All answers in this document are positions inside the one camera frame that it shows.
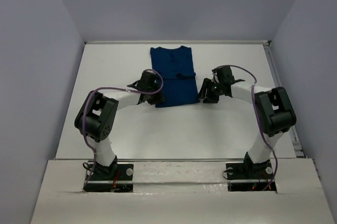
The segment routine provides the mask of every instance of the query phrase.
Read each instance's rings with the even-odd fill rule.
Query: wire
[[[265,180],[267,181],[267,184],[268,184],[268,177],[267,177],[267,175],[264,172],[262,172],[262,175],[264,176],[264,178],[265,178]]]
[[[254,108],[254,112],[255,112],[255,117],[256,117],[257,125],[259,126],[259,131],[260,131],[260,135],[262,137],[262,140],[264,141],[264,143],[266,144],[266,146],[272,151],[272,154],[273,154],[273,156],[275,158],[275,170],[274,170],[274,174],[273,174],[273,177],[271,178],[271,180],[269,181],[269,183],[263,188],[262,191],[265,191],[271,185],[271,183],[273,182],[273,180],[275,179],[276,172],[277,172],[277,169],[279,167],[279,161],[278,161],[278,159],[276,157],[276,153],[275,153],[273,147],[265,139],[265,136],[264,136],[264,133],[263,133],[263,130],[262,130],[262,125],[261,125],[261,122],[260,122],[260,119],[259,119],[259,115],[257,114],[257,107],[256,107],[255,95],[254,95],[255,94],[254,93],[254,89],[255,89],[255,85],[257,83],[257,78],[249,70],[247,70],[247,69],[245,69],[245,68],[243,68],[241,66],[237,66],[237,65],[221,65],[221,66],[218,66],[216,69],[221,68],[221,67],[225,67],[225,66],[230,66],[230,67],[241,69],[244,72],[246,72],[249,75],[251,75],[253,77],[253,79],[254,79],[254,84],[252,85],[252,91],[251,91],[251,93],[252,93],[252,104],[253,104],[253,108]]]
[[[226,178],[225,175],[224,175],[226,172],[227,172],[227,170],[225,170],[225,171],[222,173],[222,177],[223,177],[224,179],[228,180],[228,178]]]
[[[145,72],[154,72],[158,75],[158,77],[161,80],[161,85],[159,87],[158,90],[153,91],[153,92],[147,92],[147,91],[138,91],[138,90],[133,90],[133,89],[125,89],[125,88],[118,88],[118,87],[99,87],[95,90],[92,91],[92,93],[89,95],[89,98],[87,100],[87,102],[85,103],[85,107],[84,107],[84,111],[83,111],[83,118],[82,118],[82,132],[83,132],[83,138],[84,138],[84,142],[85,144],[93,151],[94,153],[94,158],[93,158],[93,165],[91,167],[90,173],[88,175],[88,177],[86,178],[86,180],[84,181],[84,185],[83,187],[85,187],[88,184],[88,181],[90,180],[93,171],[96,167],[96,159],[97,159],[97,151],[95,149],[95,147],[93,147],[89,142],[88,139],[86,137],[86,129],[85,129],[85,119],[86,119],[86,114],[88,111],[88,107],[89,107],[89,103],[91,101],[91,99],[94,97],[95,93],[98,92],[99,90],[117,90],[117,91],[127,91],[127,92],[131,92],[131,93],[137,93],[137,94],[147,94],[147,95],[154,95],[159,93],[162,89],[163,89],[163,85],[164,85],[164,80],[163,77],[155,70],[153,69],[146,69],[144,70]],[[88,167],[87,163],[83,164],[83,167],[85,169],[87,169],[85,166]]]

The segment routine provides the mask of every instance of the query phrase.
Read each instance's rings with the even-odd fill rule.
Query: white platform
[[[184,44],[192,48],[197,87],[211,70],[224,64],[240,65],[258,79],[258,84],[274,87],[262,45]],[[86,45],[66,116],[57,159],[92,158],[75,117],[89,91],[101,86],[126,87],[151,68],[151,47],[177,48],[181,44]],[[235,78],[252,81],[233,69]],[[119,159],[213,159],[243,158],[258,132],[250,104],[221,97],[218,104],[155,108],[148,104],[118,111],[110,134]],[[293,158],[291,133],[276,146],[280,158]]]
[[[224,162],[136,162],[134,193],[81,192],[79,160],[49,161],[32,224],[333,224],[311,159],[281,159],[278,193],[228,192]]]

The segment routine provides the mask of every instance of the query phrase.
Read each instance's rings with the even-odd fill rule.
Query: white enclosure
[[[0,223],[30,223],[43,178],[33,223],[110,223],[110,214],[123,212],[123,206],[136,213],[126,223],[141,222],[141,212],[146,213],[144,221],[150,222],[151,209],[167,216],[168,222],[331,223],[326,202],[337,221],[335,2],[0,0],[0,162],[4,167]],[[196,189],[196,195],[169,185],[165,189],[154,185],[150,192],[143,187],[144,193],[157,190],[159,194],[174,188],[173,194],[164,197],[79,194],[82,160],[75,159],[92,158],[92,153],[73,122],[87,93],[101,85],[125,87],[137,80],[143,69],[151,67],[151,46],[180,45],[192,48],[198,88],[204,77],[211,76],[211,69],[229,63],[251,70],[261,86],[286,88],[298,116],[298,136],[291,131],[276,146],[280,157],[276,183],[281,193],[213,194],[209,190],[225,190],[226,182],[212,187],[200,180],[205,183],[201,187],[189,187]],[[238,70],[234,75],[250,79]],[[209,175],[223,165],[221,161],[242,159],[256,134],[251,105],[221,97],[215,105],[156,109],[141,104],[120,110],[111,141],[121,160],[142,164],[135,159],[203,159],[212,161],[204,166]],[[315,167],[309,159],[296,158],[298,153],[303,155],[301,145]],[[44,177],[48,160],[55,158]],[[118,198],[120,205],[105,215],[115,206],[111,197]],[[93,214],[83,208],[90,204]],[[172,205],[179,215],[166,212]],[[233,212],[235,206],[251,207],[252,212],[238,219],[242,212]],[[106,218],[99,220],[99,215]]]

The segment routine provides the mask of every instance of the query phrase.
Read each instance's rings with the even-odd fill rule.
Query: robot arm
[[[286,90],[283,87],[265,88],[242,79],[235,80],[230,66],[218,67],[212,72],[213,78],[204,79],[199,92],[199,99],[203,103],[217,103],[220,95],[254,103],[257,120],[269,146],[258,134],[252,148],[246,153],[239,172],[245,173],[246,178],[261,173],[270,164],[270,154],[277,141],[296,123],[296,115]]]

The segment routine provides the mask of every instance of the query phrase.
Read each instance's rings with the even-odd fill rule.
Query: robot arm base
[[[264,179],[264,175],[271,179],[273,169],[269,159],[265,162],[254,164],[247,152],[243,162],[226,163],[225,172],[228,180],[259,180],[261,178]]]

